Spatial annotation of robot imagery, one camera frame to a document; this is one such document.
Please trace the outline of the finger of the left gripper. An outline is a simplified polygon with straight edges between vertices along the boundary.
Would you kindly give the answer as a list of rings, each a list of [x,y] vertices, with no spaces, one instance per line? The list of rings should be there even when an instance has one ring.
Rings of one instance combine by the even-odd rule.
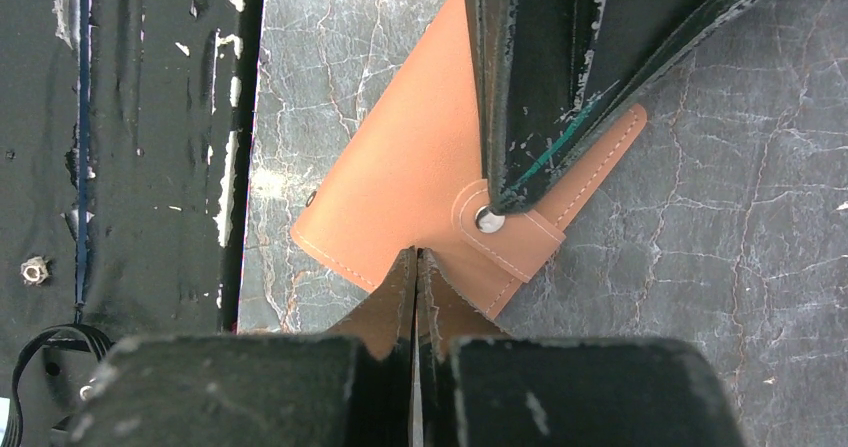
[[[518,0],[465,0],[484,178],[492,199],[506,197],[508,98]]]
[[[496,0],[496,211],[539,204],[684,54],[759,0]]]

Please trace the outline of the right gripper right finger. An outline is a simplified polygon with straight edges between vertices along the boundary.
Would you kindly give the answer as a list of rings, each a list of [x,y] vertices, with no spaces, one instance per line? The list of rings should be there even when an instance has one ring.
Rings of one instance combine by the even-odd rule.
[[[417,260],[428,446],[740,446],[713,367],[663,337],[518,338]]]

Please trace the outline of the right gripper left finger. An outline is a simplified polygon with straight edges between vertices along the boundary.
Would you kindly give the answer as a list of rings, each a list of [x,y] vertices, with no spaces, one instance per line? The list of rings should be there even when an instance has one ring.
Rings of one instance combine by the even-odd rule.
[[[71,446],[407,446],[417,251],[319,334],[128,337]]]

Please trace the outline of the brown leather card holder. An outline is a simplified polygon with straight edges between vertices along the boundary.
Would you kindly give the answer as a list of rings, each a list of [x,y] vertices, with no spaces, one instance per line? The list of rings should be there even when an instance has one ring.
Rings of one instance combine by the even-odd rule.
[[[538,203],[493,233],[465,0],[446,0],[294,223],[295,243],[365,291],[398,253],[428,248],[446,280],[489,318],[556,253],[565,229],[641,133],[632,106]]]

